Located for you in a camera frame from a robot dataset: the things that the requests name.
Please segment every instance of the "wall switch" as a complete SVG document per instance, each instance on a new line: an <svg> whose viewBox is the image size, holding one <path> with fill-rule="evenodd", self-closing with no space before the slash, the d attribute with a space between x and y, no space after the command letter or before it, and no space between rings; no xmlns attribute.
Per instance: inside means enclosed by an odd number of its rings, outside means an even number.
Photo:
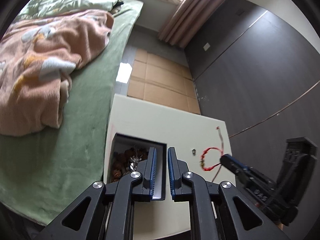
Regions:
<svg viewBox="0 0 320 240"><path fill-rule="evenodd" d="M210 48L210 44L206 43L206 45L203 46L204 51L207 51Z"/></svg>

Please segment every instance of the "curtain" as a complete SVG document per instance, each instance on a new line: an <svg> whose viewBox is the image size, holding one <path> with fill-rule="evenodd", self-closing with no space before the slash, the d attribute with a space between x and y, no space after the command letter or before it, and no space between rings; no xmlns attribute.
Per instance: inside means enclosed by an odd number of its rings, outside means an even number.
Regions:
<svg viewBox="0 0 320 240"><path fill-rule="evenodd" d="M159 39L185 48L192 37L225 0L182 0L159 32Z"/></svg>

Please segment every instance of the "green bed sheet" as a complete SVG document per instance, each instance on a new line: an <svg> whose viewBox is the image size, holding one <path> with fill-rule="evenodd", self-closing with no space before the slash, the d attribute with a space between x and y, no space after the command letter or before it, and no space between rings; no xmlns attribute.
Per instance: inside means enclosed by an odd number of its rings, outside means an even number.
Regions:
<svg viewBox="0 0 320 240"><path fill-rule="evenodd" d="M107 48L73 80L59 130L0 136L0 201L41 225L50 223L101 180L113 89L122 54L143 3L125 0Z"/></svg>

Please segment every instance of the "cardboard box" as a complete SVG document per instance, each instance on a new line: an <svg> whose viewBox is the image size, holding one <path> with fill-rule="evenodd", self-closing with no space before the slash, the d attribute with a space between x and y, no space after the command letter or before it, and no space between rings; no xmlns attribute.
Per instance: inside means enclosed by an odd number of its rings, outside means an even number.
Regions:
<svg viewBox="0 0 320 240"><path fill-rule="evenodd" d="M190 70L143 49L137 49L127 95L200 114Z"/></svg>

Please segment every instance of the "white wall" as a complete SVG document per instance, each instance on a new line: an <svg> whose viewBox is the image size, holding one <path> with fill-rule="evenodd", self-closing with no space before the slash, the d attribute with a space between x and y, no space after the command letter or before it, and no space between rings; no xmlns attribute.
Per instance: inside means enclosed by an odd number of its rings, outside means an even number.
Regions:
<svg viewBox="0 0 320 240"><path fill-rule="evenodd" d="M310 22L291 0L248 0L279 16L300 32L320 53L320 38Z"/></svg>

